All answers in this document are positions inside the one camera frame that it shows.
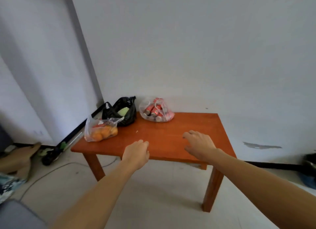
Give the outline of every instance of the floor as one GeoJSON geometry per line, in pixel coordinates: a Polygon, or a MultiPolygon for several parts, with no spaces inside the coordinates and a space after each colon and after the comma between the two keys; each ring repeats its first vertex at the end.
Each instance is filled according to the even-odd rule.
{"type": "MultiPolygon", "coordinates": [[[[106,174],[120,161],[113,156],[100,156],[99,159],[103,166],[116,160],[104,168],[106,174]]],[[[20,199],[34,181],[70,162],[87,165],[81,154],[69,149],[48,167],[34,157],[29,181],[12,198],[20,199]]],[[[277,228],[226,177],[211,213],[202,212],[200,203],[211,170],[211,166],[204,171],[197,165],[150,160],[126,184],[106,228],[277,228]]],[[[300,185],[295,172],[270,171],[316,195],[316,190],[300,185]]],[[[88,167],[68,164],[38,180],[23,196],[22,202],[51,224],[95,184],[88,167]]]]}

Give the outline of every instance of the table top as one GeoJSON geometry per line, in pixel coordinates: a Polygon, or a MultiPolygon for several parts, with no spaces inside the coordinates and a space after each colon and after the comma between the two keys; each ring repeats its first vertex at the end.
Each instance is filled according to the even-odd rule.
{"type": "Polygon", "coordinates": [[[184,132],[194,130],[210,135],[215,146],[236,157],[221,120],[216,113],[175,113],[170,122],[156,123],[143,119],[139,113],[135,123],[119,127],[118,135],[100,142],[87,142],[82,137],[71,151],[85,154],[122,156],[127,145],[143,139],[149,142],[150,159],[202,163],[184,150],[188,141],[184,132]]]}

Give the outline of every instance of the hand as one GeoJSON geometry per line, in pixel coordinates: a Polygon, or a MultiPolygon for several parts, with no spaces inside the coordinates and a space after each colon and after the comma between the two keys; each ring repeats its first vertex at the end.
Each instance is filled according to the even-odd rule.
{"type": "Polygon", "coordinates": [[[122,162],[129,163],[135,171],[142,168],[149,159],[148,146],[148,141],[143,142],[143,140],[128,145],[123,153],[122,162]]]}
{"type": "Polygon", "coordinates": [[[183,138],[187,139],[190,146],[185,146],[185,150],[197,159],[213,164],[216,153],[222,152],[221,149],[215,147],[212,139],[205,134],[192,131],[185,132],[183,138]]]}

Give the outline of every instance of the clear plastic bag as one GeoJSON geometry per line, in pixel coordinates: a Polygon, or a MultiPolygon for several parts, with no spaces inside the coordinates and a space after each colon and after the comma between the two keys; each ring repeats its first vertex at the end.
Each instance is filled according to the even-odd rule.
{"type": "Polygon", "coordinates": [[[143,100],[139,105],[139,112],[144,119],[152,122],[168,122],[174,117],[174,112],[162,98],[143,100]]]}
{"type": "Polygon", "coordinates": [[[110,118],[105,120],[93,119],[91,115],[87,118],[86,127],[84,129],[84,138],[87,142],[99,142],[103,139],[114,137],[118,134],[117,124],[124,117],[110,118]]]}

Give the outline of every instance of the forearm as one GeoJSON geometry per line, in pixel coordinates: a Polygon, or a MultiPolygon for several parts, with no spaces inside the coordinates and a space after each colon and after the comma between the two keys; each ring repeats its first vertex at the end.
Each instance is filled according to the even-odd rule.
{"type": "Polygon", "coordinates": [[[112,209],[128,179],[135,170],[128,163],[119,165],[79,201],[64,213],[53,225],[54,229],[103,229],[112,209]]]}
{"type": "Polygon", "coordinates": [[[211,163],[279,228],[315,227],[316,197],[312,194],[225,153],[216,152],[216,161],[211,163]]]}

